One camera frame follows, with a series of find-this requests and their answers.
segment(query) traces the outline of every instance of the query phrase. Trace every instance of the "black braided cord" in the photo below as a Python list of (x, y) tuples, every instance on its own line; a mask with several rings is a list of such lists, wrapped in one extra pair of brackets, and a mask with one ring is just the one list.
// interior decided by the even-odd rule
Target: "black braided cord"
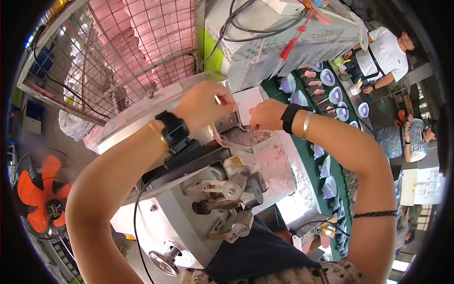
[(379, 211), (379, 212), (369, 212), (364, 214), (355, 214), (353, 218), (359, 217), (378, 217), (378, 216), (394, 216), (397, 217), (397, 213), (395, 210), (391, 211)]

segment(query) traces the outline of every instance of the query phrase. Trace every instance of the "electric fan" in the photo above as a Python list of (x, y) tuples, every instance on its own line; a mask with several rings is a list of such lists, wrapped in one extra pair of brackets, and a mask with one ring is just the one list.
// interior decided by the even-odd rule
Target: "electric fan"
[(65, 207), (71, 190), (73, 175), (62, 167), (60, 159), (49, 155), (41, 168), (33, 160), (23, 170), (15, 186), (21, 201), (21, 217), (28, 231), (46, 242), (57, 242), (67, 236)]

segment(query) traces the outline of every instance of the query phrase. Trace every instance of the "metal cage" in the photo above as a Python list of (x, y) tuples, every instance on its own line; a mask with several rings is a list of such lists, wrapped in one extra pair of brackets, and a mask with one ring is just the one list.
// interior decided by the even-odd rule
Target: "metal cage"
[(28, 47), (17, 86), (104, 125), (138, 100), (195, 74), (196, 18), (203, 20), (204, 6), (204, 0), (68, 2)]

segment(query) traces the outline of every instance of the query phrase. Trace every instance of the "hand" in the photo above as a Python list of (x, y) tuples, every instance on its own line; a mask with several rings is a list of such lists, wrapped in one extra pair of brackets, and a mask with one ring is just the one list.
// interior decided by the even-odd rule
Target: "hand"
[(408, 130), (405, 130), (404, 139), (407, 143), (410, 142), (410, 132), (408, 132)]
[[(215, 95), (220, 99), (220, 105), (216, 103)], [(203, 81), (195, 84), (172, 112), (183, 119), (189, 132), (193, 133), (236, 110), (237, 105), (228, 88)]]
[(349, 50), (347, 53), (344, 54), (344, 59), (347, 60), (350, 58), (350, 56), (353, 54), (353, 51)]
[(372, 92), (374, 90), (374, 88), (372, 88), (372, 86), (367, 86), (367, 87), (363, 87), (363, 92), (365, 94), (369, 94), (370, 92)]
[(267, 99), (249, 110), (253, 130), (282, 130), (281, 116), (287, 105), (275, 99)]

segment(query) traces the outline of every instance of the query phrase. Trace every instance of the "dark blue cloth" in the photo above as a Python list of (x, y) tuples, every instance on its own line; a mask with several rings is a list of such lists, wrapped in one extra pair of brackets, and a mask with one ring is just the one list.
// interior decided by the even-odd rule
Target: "dark blue cloth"
[(319, 263), (310, 260), (304, 253), (271, 232), (255, 216), (250, 234), (238, 238), (233, 244), (222, 242), (205, 273), (216, 283), (224, 284), (304, 266), (321, 267)]
[[(358, 61), (356, 60), (356, 55), (352, 55), (350, 59), (351, 61), (345, 63), (345, 66), (347, 67), (345, 71), (351, 75), (351, 80), (354, 84), (356, 84), (360, 78), (364, 77), (364, 74), (361, 71)], [(361, 79), (361, 81), (363, 81), (363, 86), (367, 86), (369, 84), (367, 80)]]

